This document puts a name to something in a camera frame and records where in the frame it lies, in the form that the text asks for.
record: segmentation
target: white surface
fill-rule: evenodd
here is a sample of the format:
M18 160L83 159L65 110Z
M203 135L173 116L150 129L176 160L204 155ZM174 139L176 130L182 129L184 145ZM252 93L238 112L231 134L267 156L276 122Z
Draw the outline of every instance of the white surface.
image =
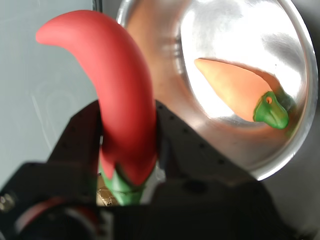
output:
M66 50L38 44L36 31L91 0L0 1L0 188L26 161L45 161L70 117L96 92Z

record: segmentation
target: screw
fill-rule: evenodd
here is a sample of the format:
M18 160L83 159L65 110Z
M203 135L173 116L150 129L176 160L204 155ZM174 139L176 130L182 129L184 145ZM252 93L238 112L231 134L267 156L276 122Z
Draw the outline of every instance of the screw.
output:
M7 213L15 206L14 199L9 194L0 196L0 212Z

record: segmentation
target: bowl rim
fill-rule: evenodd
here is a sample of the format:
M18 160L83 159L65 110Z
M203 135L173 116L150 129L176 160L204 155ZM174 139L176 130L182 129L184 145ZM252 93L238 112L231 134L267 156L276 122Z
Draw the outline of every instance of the bowl rim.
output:
M137 0L122 0L120 4L116 21L124 28L127 27L131 11L136 2ZM277 154L266 158L265 164L249 171L258 181L278 172L296 155L310 131L318 102L319 76L317 59L307 26L291 0L277 0L277 2L289 17L302 47L306 67L306 92L308 97L304 104L304 117L299 120L298 128L294 136L291 137L290 142Z

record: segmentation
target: metal bowl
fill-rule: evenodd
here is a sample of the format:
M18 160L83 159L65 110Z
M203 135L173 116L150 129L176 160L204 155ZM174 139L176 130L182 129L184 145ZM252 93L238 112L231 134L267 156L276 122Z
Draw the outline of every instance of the metal bowl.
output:
M124 0L117 21L146 58L155 98L234 163L262 180L299 150L316 110L318 70L292 2ZM263 77L288 111L288 127L237 117L196 69L197 58L233 63Z

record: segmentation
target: red chili pepper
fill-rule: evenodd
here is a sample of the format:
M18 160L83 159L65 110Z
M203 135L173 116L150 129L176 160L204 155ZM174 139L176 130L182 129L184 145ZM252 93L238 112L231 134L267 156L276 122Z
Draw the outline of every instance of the red chili pepper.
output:
M90 10L50 20L36 40L70 51L91 79L103 124L105 175L111 179L119 165L131 183L143 184L156 162L156 108L151 76L134 40L113 19Z

